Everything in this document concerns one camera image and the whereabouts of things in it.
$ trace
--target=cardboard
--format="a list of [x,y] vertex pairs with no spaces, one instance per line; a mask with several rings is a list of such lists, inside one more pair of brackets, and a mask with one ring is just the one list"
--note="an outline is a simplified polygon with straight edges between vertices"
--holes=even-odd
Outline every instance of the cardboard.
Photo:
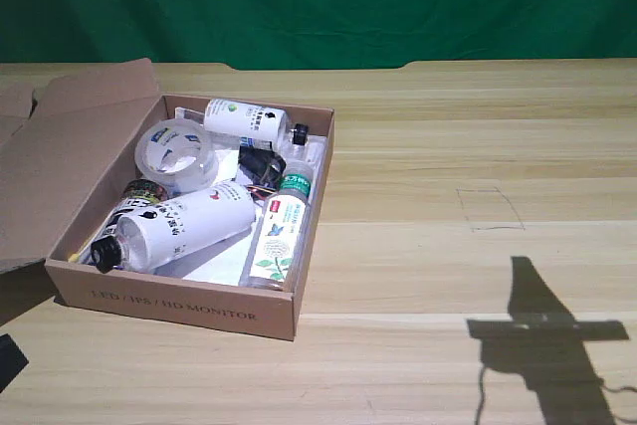
[[331,149],[333,110],[281,106],[293,122],[327,137],[318,194],[304,236],[302,267],[289,292],[221,286],[68,263],[137,175],[133,152],[155,122],[178,106],[204,111],[209,98],[158,92],[149,60],[56,79],[32,117],[0,150],[0,264],[45,267],[67,305],[143,319],[293,339],[319,220]]
[[33,109],[33,87],[15,84],[0,92],[0,148],[29,119]]

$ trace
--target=pencil marks on table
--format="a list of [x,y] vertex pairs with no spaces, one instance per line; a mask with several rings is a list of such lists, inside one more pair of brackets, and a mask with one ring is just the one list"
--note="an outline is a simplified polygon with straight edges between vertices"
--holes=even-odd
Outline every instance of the pencil marks on table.
[[472,232],[527,228],[509,196],[496,186],[480,189],[457,188],[456,194]]

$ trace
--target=bottle label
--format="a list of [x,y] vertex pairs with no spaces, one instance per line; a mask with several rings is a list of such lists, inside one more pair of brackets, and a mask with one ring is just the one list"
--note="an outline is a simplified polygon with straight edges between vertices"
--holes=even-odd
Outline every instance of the bottle label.
[[286,174],[279,189],[296,189],[300,191],[306,198],[310,197],[310,189],[312,184],[301,174]]
[[137,235],[145,246],[124,268],[147,272],[245,231],[254,220],[250,193],[229,181],[126,214],[116,233],[130,243]]
[[241,146],[248,146],[257,149],[267,149],[274,151],[271,141],[263,141],[261,139],[248,138],[246,136],[241,137]]
[[122,214],[130,213],[135,209],[144,208],[168,199],[168,193],[163,187],[148,180],[133,180],[126,186],[123,198],[115,206],[106,225],[97,239],[106,236],[114,236],[117,221]]
[[206,109],[204,127],[208,131],[239,136],[246,146],[272,149],[286,117],[282,109],[213,99]]
[[305,203],[294,196],[280,195],[269,201],[250,276],[281,283],[286,279],[305,212]]

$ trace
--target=black bottle cap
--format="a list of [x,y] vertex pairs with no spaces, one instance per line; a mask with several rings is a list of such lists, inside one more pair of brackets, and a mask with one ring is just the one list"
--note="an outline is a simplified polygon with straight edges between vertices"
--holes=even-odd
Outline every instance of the black bottle cap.
[[292,144],[298,144],[300,146],[305,145],[308,142],[308,132],[310,129],[306,124],[297,123],[292,130]]
[[121,247],[114,236],[106,236],[91,243],[91,259],[101,273],[121,264]]

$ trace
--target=black object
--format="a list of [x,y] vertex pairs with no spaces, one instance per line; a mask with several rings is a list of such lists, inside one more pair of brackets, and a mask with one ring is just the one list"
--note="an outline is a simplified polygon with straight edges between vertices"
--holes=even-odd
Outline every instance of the black object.
[[308,142],[308,132],[310,129],[306,124],[297,123],[292,130],[292,144],[304,146]]
[[2,392],[18,373],[27,366],[29,360],[18,348],[11,335],[0,335],[0,392]]
[[121,264],[121,247],[114,236],[106,236],[91,243],[91,259],[98,271],[107,273]]
[[278,189],[286,169],[286,162],[275,152],[251,146],[239,148],[239,164],[254,184],[272,189]]

